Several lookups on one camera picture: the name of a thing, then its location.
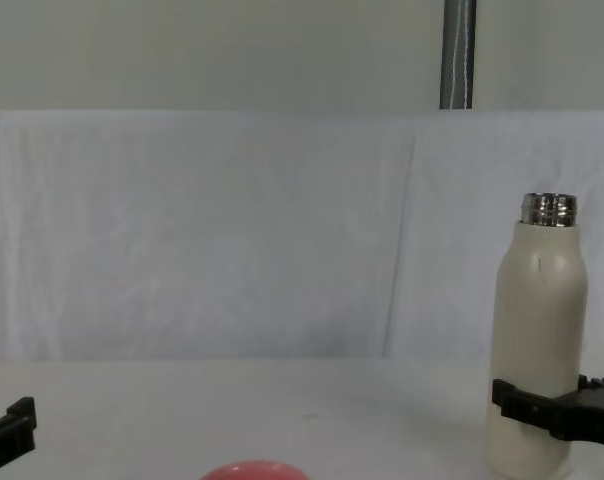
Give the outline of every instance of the white tablecloth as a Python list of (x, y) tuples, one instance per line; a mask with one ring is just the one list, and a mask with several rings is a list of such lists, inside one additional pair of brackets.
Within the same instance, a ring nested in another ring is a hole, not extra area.
[[(39, 422), (0, 480), (195, 480), (258, 458), (313, 480), (490, 479), (486, 379), (390, 360), (0, 364), (0, 414), (33, 395)], [(573, 463), (604, 479), (604, 447)]]

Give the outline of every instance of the red object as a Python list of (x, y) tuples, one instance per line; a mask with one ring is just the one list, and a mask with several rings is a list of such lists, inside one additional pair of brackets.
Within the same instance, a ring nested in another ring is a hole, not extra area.
[(278, 462), (253, 460), (232, 463), (208, 473), (201, 480), (311, 480), (295, 467)]

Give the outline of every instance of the white water bottle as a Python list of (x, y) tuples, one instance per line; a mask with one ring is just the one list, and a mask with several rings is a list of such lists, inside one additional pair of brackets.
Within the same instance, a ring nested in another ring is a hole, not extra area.
[[(577, 388), (587, 274), (571, 195), (525, 195), (522, 218), (498, 272), (491, 380), (558, 397)], [(500, 415), (489, 400), (486, 451), (497, 478), (566, 475), (570, 444)]]

